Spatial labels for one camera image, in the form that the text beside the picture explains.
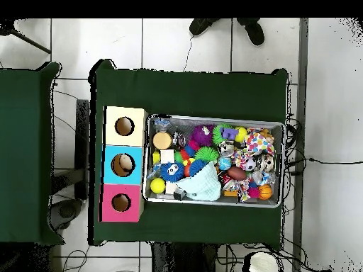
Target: white container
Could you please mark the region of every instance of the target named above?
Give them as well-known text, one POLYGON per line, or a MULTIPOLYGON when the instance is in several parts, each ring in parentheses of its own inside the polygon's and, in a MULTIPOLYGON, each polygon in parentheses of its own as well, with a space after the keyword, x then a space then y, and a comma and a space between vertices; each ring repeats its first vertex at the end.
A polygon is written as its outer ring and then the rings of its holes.
POLYGON ((216 118, 197 118, 186 117, 178 115, 149 115, 146 120, 145 133, 145 155, 144 155, 144 171, 143 171, 143 197, 147 201, 154 202, 166 202, 166 203, 191 203, 202 205, 229 205, 229 206, 245 206, 256 208, 276 208, 282 202, 284 191, 284 161, 285 161, 285 142, 286 142, 286 127, 282 123, 278 122, 260 122, 260 121, 246 121, 246 120, 232 120, 232 119, 216 119, 216 118), (152 167, 152 153, 155 150, 154 145, 151 142, 151 137, 156 133, 153 121, 158 118, 167 119, 170 122, 168 132, 172 133, 178 131, 185 135, 187 141, 193 132, 193 129, 197 125, 219 125, 221 123, 227 123, 236 126, 243 126, 244 128, 266 128, 274 136, 274 148, 275 148, 275 165, 274 172, 276 175, 276 181, 272 186, 273 195, 269 200, 260 200, 251 198, 244 203, 239 203, 237 197, 224 196, 221 193, 220 198, 216 201, 202 201, 193 200, 188 197, 184 197, 183 200, 175 200, 172 195, 164 195, 153 193, 150 189, 151 178, 147 179, 147 170, 152 167))

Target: pink box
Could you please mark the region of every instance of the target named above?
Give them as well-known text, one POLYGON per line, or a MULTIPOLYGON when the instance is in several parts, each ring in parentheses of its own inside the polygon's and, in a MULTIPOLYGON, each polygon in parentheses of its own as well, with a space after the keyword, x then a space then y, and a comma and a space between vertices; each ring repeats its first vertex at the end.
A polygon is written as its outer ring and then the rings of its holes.
POLYGON ((143 212, 141 185, 104 184, 102 197, 102 222, 138 222, 143 212), (112 199, 118 194, 125 194, 130 199, 130 207, 118 212, 112 206, 112 199))

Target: green tablecloth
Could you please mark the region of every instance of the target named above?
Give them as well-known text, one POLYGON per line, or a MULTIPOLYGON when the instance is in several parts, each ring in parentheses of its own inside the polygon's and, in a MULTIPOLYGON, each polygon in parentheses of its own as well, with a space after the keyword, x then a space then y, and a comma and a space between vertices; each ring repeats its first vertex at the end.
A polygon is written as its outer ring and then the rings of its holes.
POLYGON ((90 177, 92 182, 95 176, 95 185, 91 196, 96 192, 90 200, 90 210, 94 213, 93 222, 89 220, 90 240, 95 243, 103 240, 265 242, 279 248, 281 206, 269 209, 146 202, 138 223, 99 222, 98 191, 103 106, 144 108, 148 113, 284 123, 285 70, 276 70, 273 74, 130 71, 114 69, 109 60, 99 62, 94 70, 90 73, 90 79, 96 79, 91 88, 94 92, 91 110, 96 109, 96 143, 91 150, 91 155, 95 152, 95 171, 90 177))
POLYGON ((51 83, 60 66, 0 69, 0 242, 61 244, 48 224, 51 83))

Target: blue box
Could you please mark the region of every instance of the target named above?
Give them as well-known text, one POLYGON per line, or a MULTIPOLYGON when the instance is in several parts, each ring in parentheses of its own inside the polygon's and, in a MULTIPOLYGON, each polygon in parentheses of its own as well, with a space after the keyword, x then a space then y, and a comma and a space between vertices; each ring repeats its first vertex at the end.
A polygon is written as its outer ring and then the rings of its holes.
POLYGON ((104 183, 140 185, 143 172, 143 149, 141 147, 106 145, 104 162, 104 183), (117 154, 128 154, 133 158, 135 168, 128 176, 117 176, 111 168, 111 162, 117 154))

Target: green spiky ball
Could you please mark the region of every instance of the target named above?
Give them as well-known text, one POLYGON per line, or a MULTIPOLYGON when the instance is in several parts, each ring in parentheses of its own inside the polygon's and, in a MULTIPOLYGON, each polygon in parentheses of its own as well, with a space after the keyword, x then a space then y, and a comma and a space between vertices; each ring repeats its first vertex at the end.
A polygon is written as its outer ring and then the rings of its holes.
POLYGON ((176 162, 183 163, 183 157, 179 151, 174 153, 174 159, 176 162))
POLYGON ((202 159, 204 161, 214 161, 219 157, 219 153, 212 147, 202 147, 196 152, 195 159, 202 159))
POLYGON ((222 137, 222 134, 220 133, 220 128, 233 128, 229 124, 220 124, 213 128, 213 143, 215 145, 219 145, 222 141, 226 141, 224 137, 222 137))

